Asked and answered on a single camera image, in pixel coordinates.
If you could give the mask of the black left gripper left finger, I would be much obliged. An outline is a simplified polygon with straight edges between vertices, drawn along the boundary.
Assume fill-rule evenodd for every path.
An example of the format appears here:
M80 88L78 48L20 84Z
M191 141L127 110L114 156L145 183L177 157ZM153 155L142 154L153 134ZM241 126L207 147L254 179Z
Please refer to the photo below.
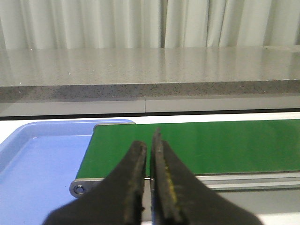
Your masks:
M139 225L147 146L133 141L113 171L83 197L49 214L45 225Z

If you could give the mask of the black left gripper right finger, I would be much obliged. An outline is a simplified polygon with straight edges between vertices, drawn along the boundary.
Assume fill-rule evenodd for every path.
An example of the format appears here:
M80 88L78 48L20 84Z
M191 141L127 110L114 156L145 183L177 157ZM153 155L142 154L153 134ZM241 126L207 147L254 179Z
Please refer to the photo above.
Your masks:
M159 128L151 147L151 204L155 225L262 224L198 180L162 140Z

